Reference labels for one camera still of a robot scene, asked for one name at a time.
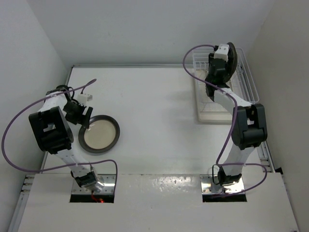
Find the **dark patterned rim plate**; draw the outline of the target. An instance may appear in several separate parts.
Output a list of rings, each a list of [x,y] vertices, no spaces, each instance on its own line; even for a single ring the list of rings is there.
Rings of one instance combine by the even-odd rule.
[[[231,46],[229,47],[229,51],[228,51],[228,61],[227,61],[227,65],[226,65],[226,76],[224,78],[224,82],[227,83],[232,75],[234,74],[236,67],[237,67],[237,63],[238,63],[238,55],[236,52],[235,47]]]

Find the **grey rim plate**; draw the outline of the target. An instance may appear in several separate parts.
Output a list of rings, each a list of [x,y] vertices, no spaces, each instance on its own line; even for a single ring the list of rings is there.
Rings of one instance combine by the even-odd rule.
[[[120,137],[120,126],[111,116],[96,115],[90,118],[89,127],[81,127],[78,133],[80,146],[92,154],[111,150]]]
[[[227,44],[229,45],[227,72],[230,79],[236,71],[238,64],[238,55],[234,44],[232,42],[228,42]]]

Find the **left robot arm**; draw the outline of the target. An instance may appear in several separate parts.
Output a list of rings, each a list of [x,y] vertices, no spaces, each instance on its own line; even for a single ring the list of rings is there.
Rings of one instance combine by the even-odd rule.
[[[66,85],[48,91],[41,109],[28,119],[39,148],[69,165],[79,187],[97,192],[100,189],[98,175],[90,162],[75,152],[70,128],[78,124],[83,129],[89,127],[93,108],[87,103],[92,100],[92,95],[80,93],[74,98],[68,91]]]

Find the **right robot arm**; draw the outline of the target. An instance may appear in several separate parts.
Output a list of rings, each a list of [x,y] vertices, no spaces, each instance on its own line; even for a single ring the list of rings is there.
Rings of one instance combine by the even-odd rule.
[[[223,164],[216,161],[219,167],[217,184],[220,186],[238,182],[249,155],[267,139],[264,106],[244,100],[227,85],[236,71],[237,58],[237,54],[210,53],[208,74],[205,79],[207,96],[232,116],[228,134],[228,139],[233,142],[231,150]]]

